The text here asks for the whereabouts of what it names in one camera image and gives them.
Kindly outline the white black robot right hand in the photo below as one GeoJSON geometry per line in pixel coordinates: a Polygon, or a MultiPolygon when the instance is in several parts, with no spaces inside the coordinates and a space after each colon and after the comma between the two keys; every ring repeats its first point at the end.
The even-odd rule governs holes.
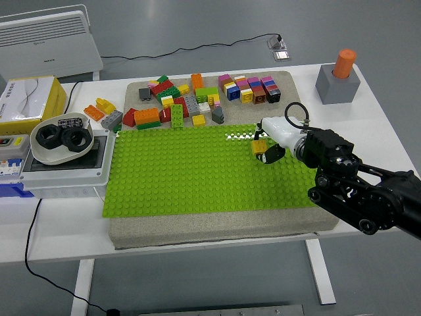
{"type": "Polygon", "coordinates": [[[259,140],[262,133],[275,141],[275,145],[266,149],[263,153],[256,153],[256,158],[271,164],[285,156],[286,149],[299,161],[303,160],[303,150],[307,135],[297,127],[299,121],[293,117],[289,122],[285,117],[266,117],[256,126],[254,141],[259,140]]]}

